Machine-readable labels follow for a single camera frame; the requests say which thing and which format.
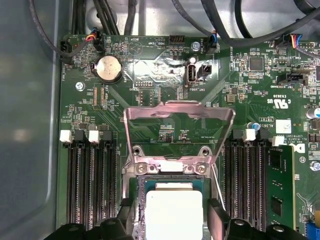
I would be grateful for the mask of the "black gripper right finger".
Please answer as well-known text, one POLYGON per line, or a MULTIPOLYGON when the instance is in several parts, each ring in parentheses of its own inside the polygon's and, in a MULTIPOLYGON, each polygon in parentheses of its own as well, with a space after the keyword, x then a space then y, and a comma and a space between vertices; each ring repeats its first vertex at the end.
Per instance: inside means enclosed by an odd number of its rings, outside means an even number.
POLYGON ((230 218, 216 198, 207 201, 207 227, 214 240, 306 240, 282 224, 268 225, 260 231, 240 218, 230 218))

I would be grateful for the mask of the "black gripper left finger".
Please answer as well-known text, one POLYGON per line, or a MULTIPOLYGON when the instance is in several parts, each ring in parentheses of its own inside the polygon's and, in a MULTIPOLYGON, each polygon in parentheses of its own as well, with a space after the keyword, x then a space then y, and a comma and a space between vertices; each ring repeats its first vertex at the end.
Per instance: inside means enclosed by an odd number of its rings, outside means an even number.
POLYGON ((116 217, 102 220, 90 230, 80 223, 68 223, 57 229, 58 240, 133 240, 134 201, 125 198, 116 217))

